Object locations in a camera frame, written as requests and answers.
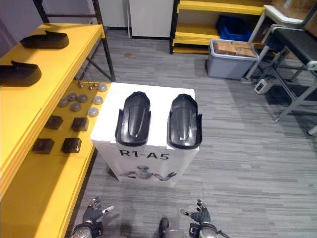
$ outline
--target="yellow shelf board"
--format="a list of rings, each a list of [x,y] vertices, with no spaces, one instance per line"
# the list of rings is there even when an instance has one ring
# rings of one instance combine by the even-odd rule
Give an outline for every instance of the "yellow shelf board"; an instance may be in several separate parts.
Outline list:
[[[177,13],[184,9],[261,15],[264,4],[265,2],[262,0],[181,0],[177,7]]]
[[[101,110],[101,105],[93,105],[94,96],[102,96],[104,101],[110,83],[105,92],[96,88],[88,90],[88,84],[79,88],[73,81],[63,97],[68,93],[86,94],[88,101],[82,103],[78,112],[69,110],[69,106],[56,107],[53,115],[61,116],[63,123],[58,130],[43,128],[39,138],[51,138],[54,146],[49,155],[30,152],[24,159],[5,195],[2,198],[0,237],[26,238],[63,238],[73,212],[83,179],[90,163],[94,145],[90,140],[97,117],[87,115],[90,107]],[[88,130],[74,132],[71,125],[75,117],[87,117]],[[61,147],[67,137],[79,137],[82,140],[79,153],[64,154]]]
[[[45,30],[67,33],[69,45],[60,50],[25,49],[19,43],[0,59],[37,64],[41,79],[29,87],[0,87],[1,161],[0,199],[5,194],[35,139],[99,37],[101,25],[42,24],[31,35]]]
[[[212,25],[178,23],[173,44],[182,43],[208,46],[211,39],[219,38],[217,29]]]
[[[184,53],[184,54],[209,54],[206,49],[191,48],[191,47],[173,47],[174,53]]]
[[[29,154],[1,201],[1,237],[63,238],[94,146],[86,158]]]

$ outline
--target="gray round knob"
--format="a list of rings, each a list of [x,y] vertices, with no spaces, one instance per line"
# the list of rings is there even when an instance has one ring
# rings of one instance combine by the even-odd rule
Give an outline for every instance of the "gray round knob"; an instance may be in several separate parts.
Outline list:
[[[58,106],[59,106],[60,108],[64,108],[64,107],[66,107],[66,106],[68,105],[68,103],[69,103],[69,100],[68,100],[67,98],[62,98],[62,99],[59,101]]]
[[[81,109],[81,105],[80,103],[73,103],[72,105],[70,105],[69,107],[73,112],[77,112]]]
[[[67,95],[67,99],[68,99],[70,102],[76,101],[76,99],[77,99],[76,93],[70,93],[70,94],[68,94],[68,95]]]
[[[98,109],[97,108],[89,108],[88,110],[88,115],[91,117],[95,117],[99,114]]]
[[[80,102],[80,103],[85,103],[88,101],[88,97],[86,94],[81,94],[77,97],[77,100]]]
[[[99,84],[97,89],[99,92],[105,92],[107,90],[107,86],[105,84],[101,83],[101,84]]]
[[[103,98],[100,97],[100,96],[95,96],[94,99],[93,99],[93,103],[95,105],[100,105],[104,102]]]

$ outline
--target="white box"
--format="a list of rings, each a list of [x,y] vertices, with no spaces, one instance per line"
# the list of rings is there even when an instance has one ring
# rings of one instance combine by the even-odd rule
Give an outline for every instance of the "white box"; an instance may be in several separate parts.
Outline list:
[[[149,138],[143,146],[124,146],[115,140],[118,113],[119,109],[123,109],[126,98],[137,91],[144,92],[150,99]],[[195,99],[193,89],[111,84],[91,140],[119,181],[173,187],[185,172],[199,147],[182,150],[170,147],[166,142],[170,107],[172,101],[182,93]]]

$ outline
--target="cardboard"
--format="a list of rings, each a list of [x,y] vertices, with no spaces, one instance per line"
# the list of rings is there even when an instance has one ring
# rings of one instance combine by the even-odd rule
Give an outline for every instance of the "cardboard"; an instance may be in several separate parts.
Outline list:
[[[256,58],[257,54],[252,49],[236,47],[236,56],[245,56],[245,57]]]
[[[231,44],[234,47],[242,47],[245,49],[252,49],[252,43],[244,42],[244,41],[232,41]]]
[[[214,51],[216,54],[235,56],[236,50],[231,42],[215,42]]]
[[[253,50],[253,44],[243,41],[215,42],[214,51],[216,54],[230,56],[257,57]]]
[[[285,16],[304,20],[317,0],[273,0],[272,5]]]
[[[307,22],[305,29],[317,38],[317,11]]]

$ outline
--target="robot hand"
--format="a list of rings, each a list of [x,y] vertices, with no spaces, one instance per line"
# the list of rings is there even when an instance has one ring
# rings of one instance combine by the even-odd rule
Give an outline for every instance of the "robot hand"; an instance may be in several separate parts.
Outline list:
[[[83,223],[75,226],[71,238],[96,238],[103,234],[103,223],[97,220],[104,214],[109,213],[114,207],[101,209],[101,201],[98,196],[88,205],[84,216]]]
[[[205,206],[204,202],[200,199],[197,200],[197,208],[198,212],[188,212],[184,209],[180,211],[181,214],[191,217],[195,222],[201,223],[210,223],[211,218],[207,207]]]
[[[88,205],[84,216],[83,216],[83,223],[95,223],[100,217],[102,217],[104,214],[109,213],[114,207],[108,207],[104,210],[101,209],[101,201],[99,196],[96,196],[95,199],[92,200],[92,202]]]

